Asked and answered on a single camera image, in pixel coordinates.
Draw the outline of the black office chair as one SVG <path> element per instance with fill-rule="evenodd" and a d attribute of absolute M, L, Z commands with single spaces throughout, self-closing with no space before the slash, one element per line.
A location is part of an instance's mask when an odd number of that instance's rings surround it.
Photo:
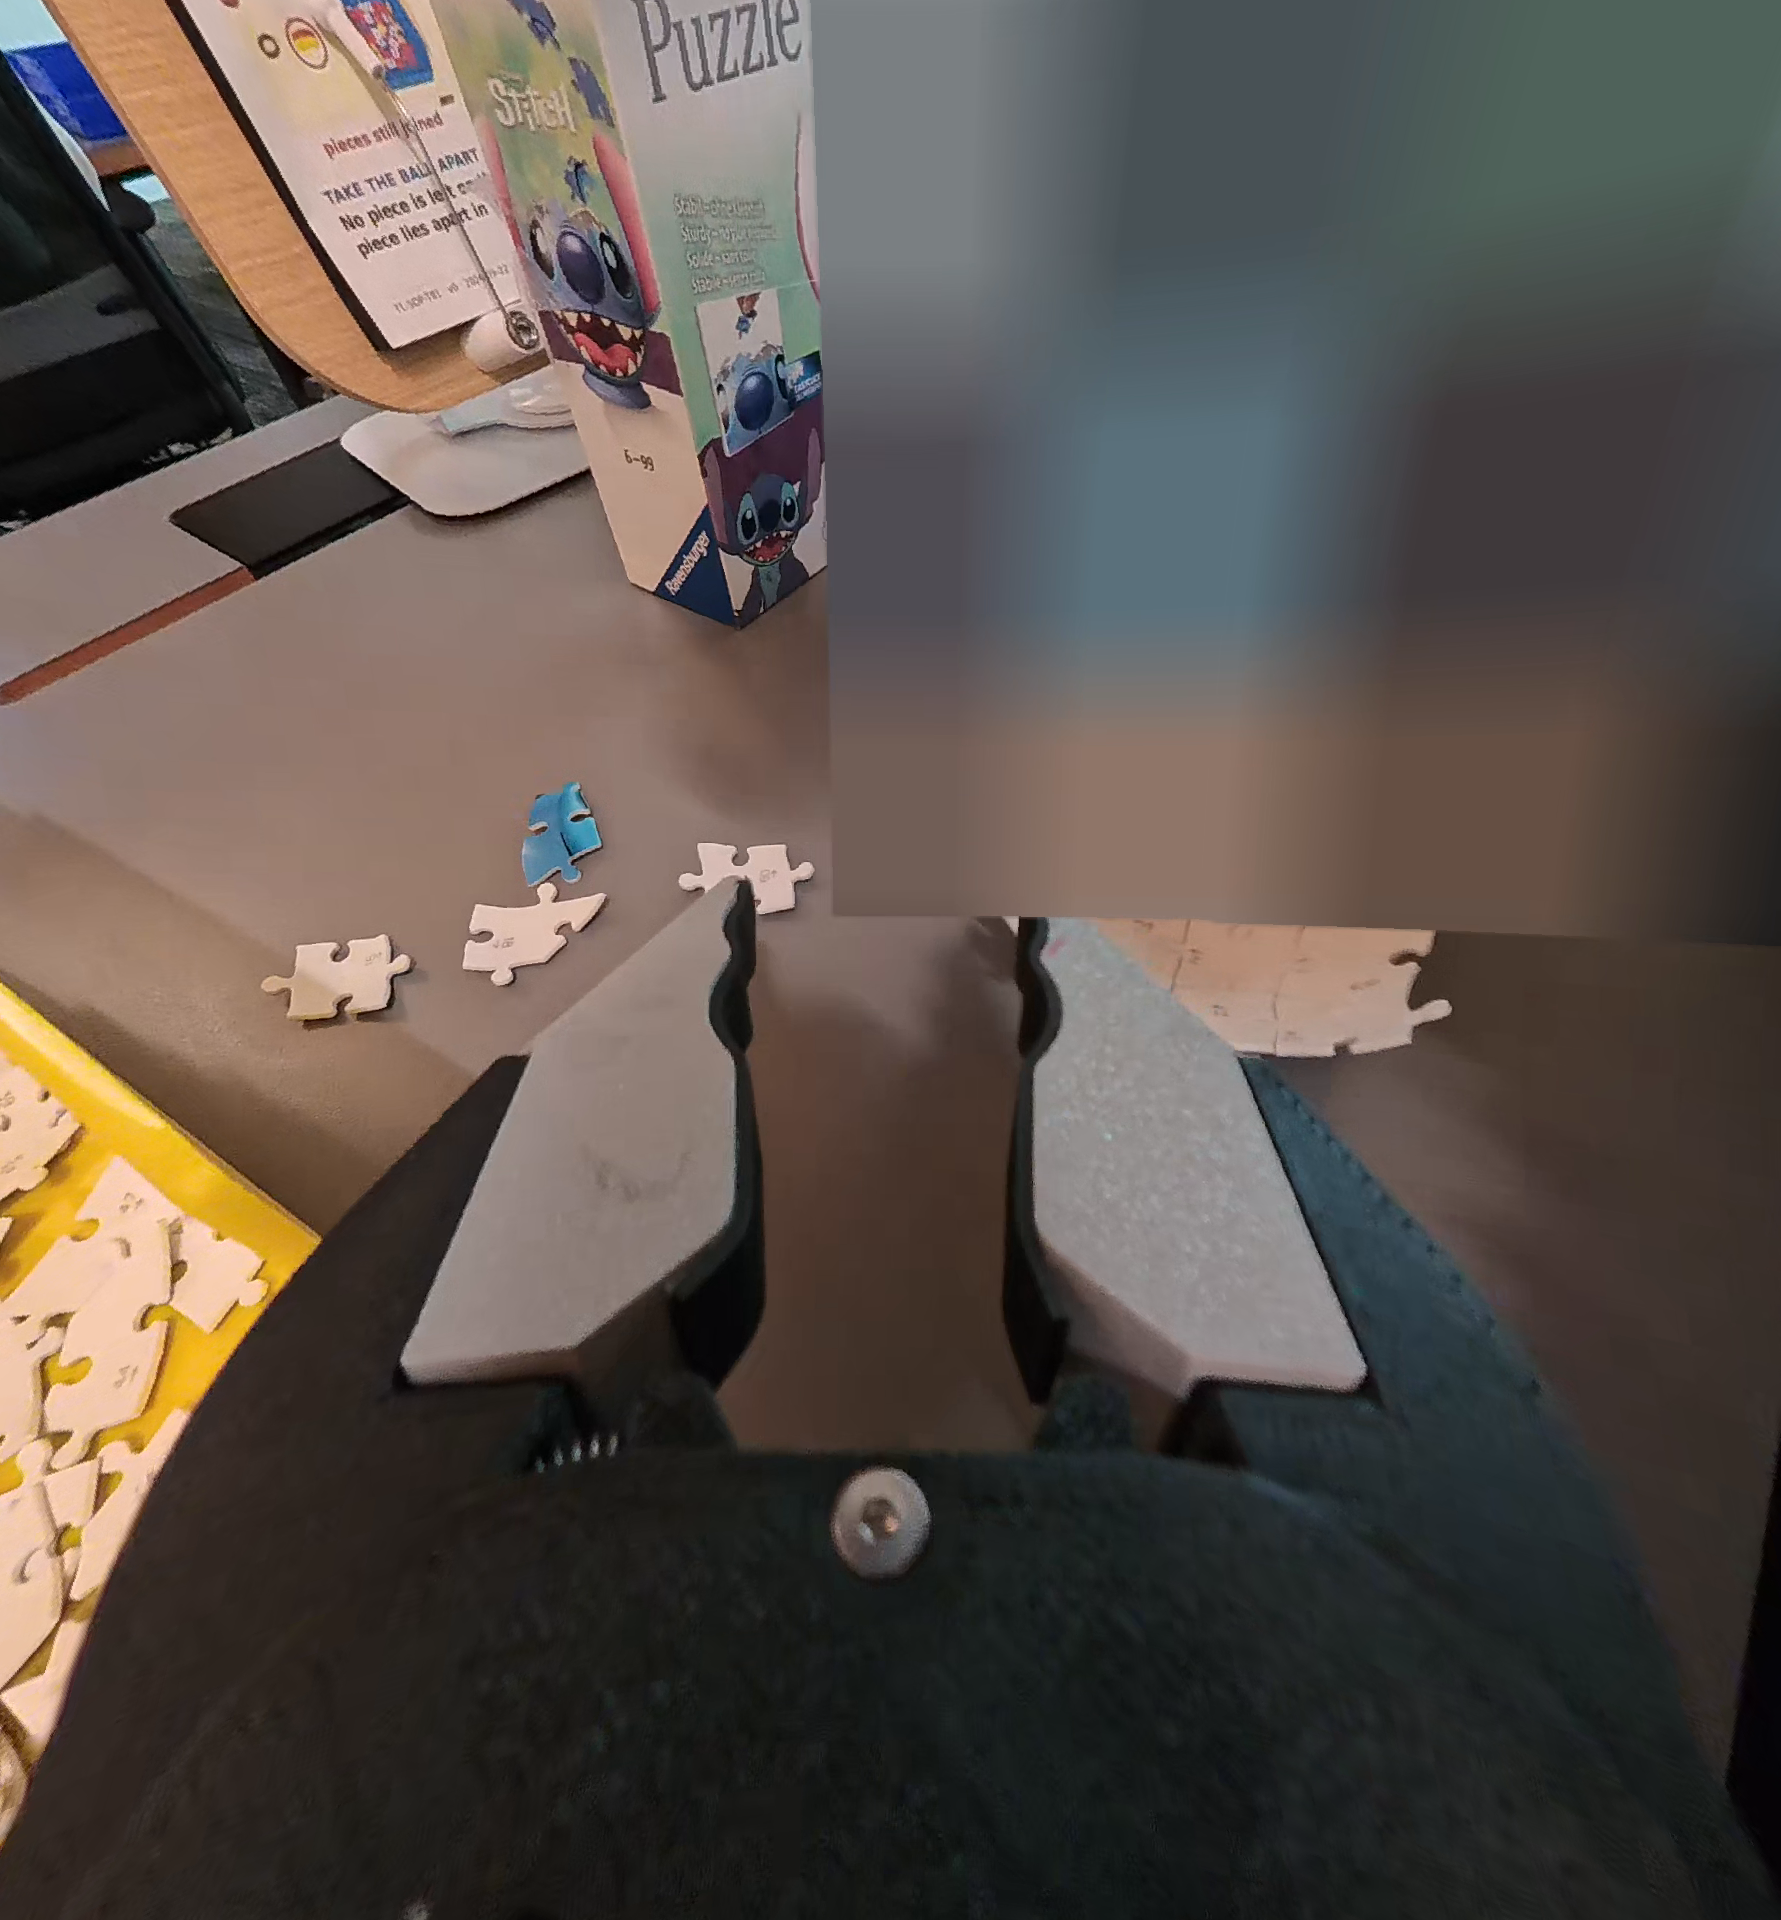
<path fill-rule="evenodd" d="M 0 53 L 0 536 L 252 432 L 163 269 Z"/>

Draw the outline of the blue printed puzzle piece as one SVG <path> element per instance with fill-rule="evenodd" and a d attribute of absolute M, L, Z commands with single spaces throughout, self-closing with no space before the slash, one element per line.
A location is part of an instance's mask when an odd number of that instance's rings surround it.
<path fill-rule="evenodd" d="M 528 889 L 580 884 L 580 861 L 602 851 L 602 831 L 579 780 L 536 796 L 525 814 L 520 867 Z"/>

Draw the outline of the instruction sign on stand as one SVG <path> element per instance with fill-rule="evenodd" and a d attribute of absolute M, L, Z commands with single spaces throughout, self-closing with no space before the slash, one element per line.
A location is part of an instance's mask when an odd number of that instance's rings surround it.
<path fill-rule="evenodd" d="M 544 357 L 514 360 L 505 321 L 459 325 L 407 348 L 368 332 L 171 3 L 48 13 L 248 321 L 327 394 L 431 418 L 541 376 Z"/>

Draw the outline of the white assembled puzzle ball section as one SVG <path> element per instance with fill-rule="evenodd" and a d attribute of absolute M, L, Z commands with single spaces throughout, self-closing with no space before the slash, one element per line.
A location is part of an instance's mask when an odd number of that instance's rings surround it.
<path fill-rule="evenodd" d="M 1096 926 L 1153 983 L 1240 1057 L 1325 1062 L 1404 1046 L 1451 1004 L 1410 1002 L 1430 928 L 1218 926 L 1105 921 Z"/>

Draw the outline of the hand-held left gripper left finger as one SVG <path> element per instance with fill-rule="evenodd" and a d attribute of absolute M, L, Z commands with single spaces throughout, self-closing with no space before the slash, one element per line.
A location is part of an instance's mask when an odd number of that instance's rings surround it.
<path fill-rule="evenodd" d="M 757 1334 L 754 892 L 699 902 L 541 1032 L 437 1265 L 411 1386 L 721 1389 Z"/>

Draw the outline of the printed cardboard puzzle box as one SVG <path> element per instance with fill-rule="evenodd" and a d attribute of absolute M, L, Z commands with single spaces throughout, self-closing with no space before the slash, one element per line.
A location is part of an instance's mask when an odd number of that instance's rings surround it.
<path fill-rule="evenodd" d="M 748 629 L 826 568 L 807 3 L 445 3 L 627 579 Z"/>

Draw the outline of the single pointed white puzzle piece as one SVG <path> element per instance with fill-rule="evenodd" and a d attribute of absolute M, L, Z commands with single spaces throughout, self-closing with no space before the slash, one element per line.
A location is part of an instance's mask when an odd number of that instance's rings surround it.
<path fill-rule="evenodd" d="M 471 908 L 463 973 L 511 987 L 520 970 L 551 961 L 604 908 L 604 895 L 566 896 L 551 879 L 541 879 L 524 906 L 478 902 Z"/>

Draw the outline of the white flat base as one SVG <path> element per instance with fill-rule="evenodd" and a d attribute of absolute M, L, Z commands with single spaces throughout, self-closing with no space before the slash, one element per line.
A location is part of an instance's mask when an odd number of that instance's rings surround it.
<path fill-rule="evenodd" d="M 340 451 L 426 514 L 495 514 L 589 472 L 566 370 L 549 365 L 431 418 L 377 412 Z"/>

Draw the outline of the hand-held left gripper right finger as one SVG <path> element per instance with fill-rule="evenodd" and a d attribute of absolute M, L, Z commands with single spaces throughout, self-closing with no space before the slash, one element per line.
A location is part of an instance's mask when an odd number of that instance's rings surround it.
<path fill-rule="evenodd" d="M 1078 921 L 1003 926 L 1020 996 L 1001 1315 L 1020 1386 L 1066 1362 L 1186 1404 L 1199 1383 L 1367 1383 L 1232 1044 Z"/>

